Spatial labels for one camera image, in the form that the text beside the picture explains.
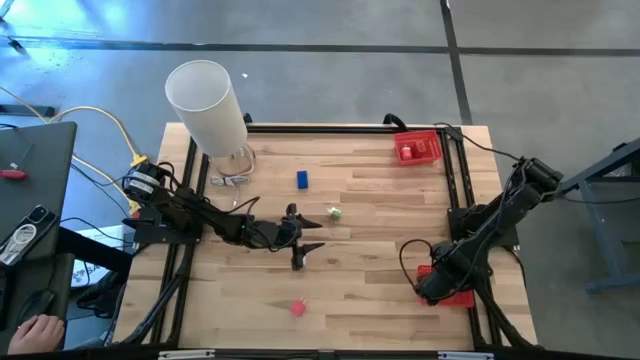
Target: person's hand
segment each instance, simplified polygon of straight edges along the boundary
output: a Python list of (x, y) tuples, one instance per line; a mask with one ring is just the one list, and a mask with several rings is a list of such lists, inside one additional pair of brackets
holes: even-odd
[(49, 352), (64, 335), (64, 321), (55, 316), (38, 315), (24, 322), (11, 338), (8, 355)]

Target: gray floor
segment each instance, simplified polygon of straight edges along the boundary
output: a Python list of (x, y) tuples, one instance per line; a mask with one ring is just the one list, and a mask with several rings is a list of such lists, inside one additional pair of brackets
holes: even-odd
[[(639, 4), (450, 0), (458, 43), (491, 47), (637, 48)], [(15, 0), (6, 20), (4, 32), (22, 36), (446, 45), (437, 0)], [(22, 56), (0, 48), (0, 83), (34, 104), (103, 107), (122, 119), (141, 152), (155, 156), (164, 124), (177, 121), (163, 93), (166, 76), (201, 58), (227, 67), (243, 110), (258, 122), (379, 123), (394, 112), (408, 123), (460, 123), (448, 55), (35, 49)], [(638, 57), (464, 56), (462, 68), (473, 123), (490, 126), (495, 147), (539, 157), (567, 176), (640, 134)], [(111, 122), (94, 113), (68, 120), (79, 124), (78, 154), (113, 176), (127, 171), (130, 155)], [(498, 162), (504, 180), (510, 163)], [(120, 220), (119, 210), (77, 174), (67, 194), (63, 217), (99, 226)], [(567, 214), (571, 221), (561, 220)], [(583, 290), (605, 274), (584, 208), (542, 205), (519, 233), (540, 343), (638, 357), (640, 289)], [(70, 331), (90, 326), (105, 325), (82, 320)]]

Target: wooden table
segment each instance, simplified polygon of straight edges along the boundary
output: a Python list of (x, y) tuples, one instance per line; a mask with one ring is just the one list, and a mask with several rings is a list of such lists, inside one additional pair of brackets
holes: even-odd
[[(491, 146), (487, 127), (467, 126), (463, 131)], [(398, 264), (398, 249), (407, 240), (435, 244), (449, 237), (443, 162), (399, 167), (392, 140), (391, 135), (372, 134), (250, 134), (257, 167), (251, 184), (241, 187), (239, 202), (261, 196), (253, 213), (272, 221), (295, 202), (305, 217), (324, 225), (305, 230), (302, 239), (326, 245), (307, 256), (304, 271), (293, 272), (289, 249), (273, 254), (227, 245), (206, 227), (194, 257), (180, 347), (472, 349), (466, 309), (419, 304)], [(158, 161), (170, 161), (181, 174), (188, 144), (181, 123), (167, 124)], [(501, 191), (494, 156), (464, 145), (476, 202), (487, 203)], [(452, 151), (459, 176), (455, 154)], [(198, 166), (191, 184), (196, 183)], [(297, 189), (298, 170), (308, 172), (308, 190)], [(205, 195), (219, 208), (230, 209), (234, 190), (207, 185)], [(327, 214), (332, 206), (344, 212), (337, 222)], [(414, 273), (431, 260), (424, 245), (412, 245), (405, 261)], [(152, 245), (134, 259), (116, 340), (130, 334), (156, 300), (166, 252), (167, 246)], [(506, 251), (493, 249), (490, 263), (496, 301), (525, 338), (535, 342), (516, 261)], [(307, 312), (295, 318), (289, 306), (301, 297), (307, 299)], [(170, 304), (165, 336), (172, 309)], [(481, 305), (479, 312), (488, 339)]]

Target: blue cube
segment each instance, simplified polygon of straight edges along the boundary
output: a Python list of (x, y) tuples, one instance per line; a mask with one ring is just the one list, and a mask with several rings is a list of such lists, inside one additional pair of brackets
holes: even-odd
[(298, 171), (298, 189), (309, 188), (309, 178), (306, 171)]

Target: white cylinder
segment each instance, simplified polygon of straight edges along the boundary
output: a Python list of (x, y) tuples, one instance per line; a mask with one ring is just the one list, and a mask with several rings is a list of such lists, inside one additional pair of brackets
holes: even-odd
[(167, 99), (193, 140), (211, 157), (238, 151), (247, 128), (227, 70), (208, 60), (178, 66), (164, 86)]

